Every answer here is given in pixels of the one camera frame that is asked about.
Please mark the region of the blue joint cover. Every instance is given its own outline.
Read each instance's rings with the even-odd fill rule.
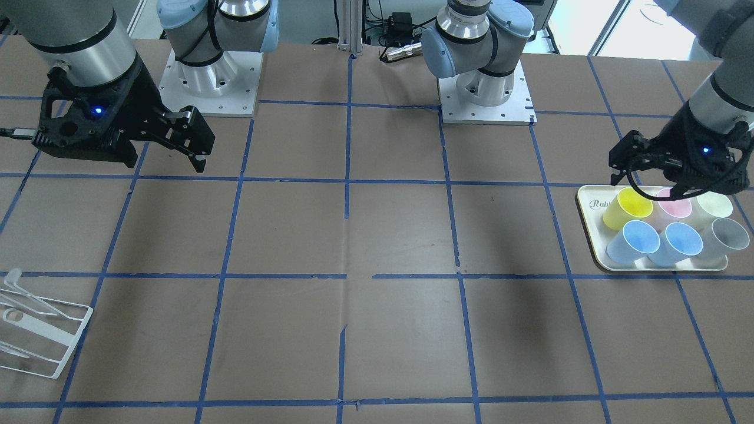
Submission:
[[[157,15],[160,17],[160,25],[165,29],[186,25],[201,13],[206,5],[207,0],[159,0]]]
[[[270,0],[270,17],[267,19],[267,31],[265,32],[265,38],[262,40],[262,47],[259,49],[260,53],[268,53],[277,49],[277,41],[280,38],[280,24],[277,21],[277,2],[278,0]]]
[[[433,26],[425,29],[421,34],[421,49],[427,68],[434,76],[438,78],[455,76],[455,64],[450,57],[448,46]]]
[[[534,17],[526,6],[513,0],[497,0],[490,4],[487,16],[499,29],[518,38],[529,38],[534,29]]]
[[[667,16],[670,16],[681,0],[654,0],[654,2],[657,3],[657,6],[660,6],[665,13],[667,13]]]

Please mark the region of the pink cup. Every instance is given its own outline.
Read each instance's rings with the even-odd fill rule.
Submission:
[[[660,190],[657,197],[670,196],[670,189]],[[676,201],[656,201],[652,215],[644,221],[658,232],[663,231],[669,224],[688,218],[691,215],[691,201],[689,199]]]

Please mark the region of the light blue cup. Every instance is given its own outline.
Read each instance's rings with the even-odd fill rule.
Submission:
[[[660,247],[660,236],[649,224],[633,220],[626,223],[608,244],[610,259],[623,265],[633,265]]]
[[[704,243],[697,230],[684,223],[671,223],[660,233],[660,248],[649,255],[659,266],[668,267],[698,255]]]

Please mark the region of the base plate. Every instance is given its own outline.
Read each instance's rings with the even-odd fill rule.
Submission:
[[[516,82],[508,101],[493,107],[479,106],[463,100],[455,86],[458,76],[438,79],[440,101],[443,104],[443,122],[499,125],[529,125],[532,120],[536,122],[537,114],[534,113],[532,95],[529,94],[529,85],[526,84],[520,61],[514,73]]]
[[[196,106],[204,116],[225,116],[252,118],[256,108],[256,92],[259,77],[262,75],[262,53],[232,51],[231,57],[238,64],[242,78],[236,80],[235,87],[220,97],[198,97],[183,87],[178,76],[175,53],[170,52],[165,72],[160,80],[162,103],[172,111],[187,105]]]
[[[639,186],[650,195],[656,195],[663,187]],[[728,267],[728,257],[717,260],[702,260],[690,257],[673,266],[662,267],[648,257],[643,257],[631,265],[623,265],[610,259],[607,253],[608,244],[618,233],[605,225],[602,214],[613,201],[618,192],[626,186],[582,186],[576,195],[576,203],[584,220],[587,238],[592,247],[592,255],[597,263],[608,271],[636,272],[636,271],[722,271]]]

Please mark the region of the cup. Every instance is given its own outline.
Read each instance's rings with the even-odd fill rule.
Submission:
[[[608,228],[620,231],[626,223],[632,220],[640,220],[652,213],[652,202],[643,198],[631,187],[623,188],[615,196],[605,213],[602,221]]]
[[[749,247],[748,231],[730,218],[718,218],[700,233],[704,249],[697,255],[702,260],[715,260],[728,253]]]
[[[660,190],[657,197],[669,197],[670,189]],[[691,201],[688,199],[676,201],[656,201],[652,208],[652,214],[645,222],[654,227],[658,232],[662,231],[670,223],[678,222],[691,216]]]
[[[647,223],[633,220],[613,237],[608,244],[610,259],[623,265],[633,265],[633,261],[654,253],[660,247],[660,236]]]
[[[733,213],[733,204],[726,195],[706,192],[691,198],[691,215],[681,220],[683,223],[702,230],[712,224],[717,218],[727,218]]]
[[[659,266],[673,266],[702,251],[703,242],[697,230],[684,223],[671,223],[660,233],[660,248],[649,254]]]

